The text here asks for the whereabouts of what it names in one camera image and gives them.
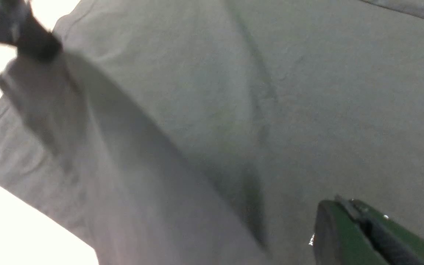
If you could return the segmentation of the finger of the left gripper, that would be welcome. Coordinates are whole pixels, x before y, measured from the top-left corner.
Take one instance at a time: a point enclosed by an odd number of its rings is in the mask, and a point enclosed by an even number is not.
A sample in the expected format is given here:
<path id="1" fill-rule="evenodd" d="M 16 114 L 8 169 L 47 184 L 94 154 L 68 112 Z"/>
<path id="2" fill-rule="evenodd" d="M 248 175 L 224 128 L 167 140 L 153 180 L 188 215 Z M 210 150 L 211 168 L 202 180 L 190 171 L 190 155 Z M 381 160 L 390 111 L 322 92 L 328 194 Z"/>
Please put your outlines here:
<path id="1" fill-rule="evenodd" d="M 0 0 L 0 44 L 40 61 L 51 61 L 62 50 L 57 37 L 35 18 L 28 0 Z"/>

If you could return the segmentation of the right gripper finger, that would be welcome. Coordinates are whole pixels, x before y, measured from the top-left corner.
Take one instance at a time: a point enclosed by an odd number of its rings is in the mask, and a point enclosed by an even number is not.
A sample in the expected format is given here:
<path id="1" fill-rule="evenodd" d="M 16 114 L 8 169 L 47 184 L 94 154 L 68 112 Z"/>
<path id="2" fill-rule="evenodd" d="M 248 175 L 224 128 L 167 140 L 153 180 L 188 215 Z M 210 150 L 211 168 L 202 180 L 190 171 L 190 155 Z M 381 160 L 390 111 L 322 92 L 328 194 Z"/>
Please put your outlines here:
<path id="1" fill-rule="evenodd" d="M 336 196 L 317 206 L 317 265 L 424 265 L 424 239 L 357 199 Z"/>

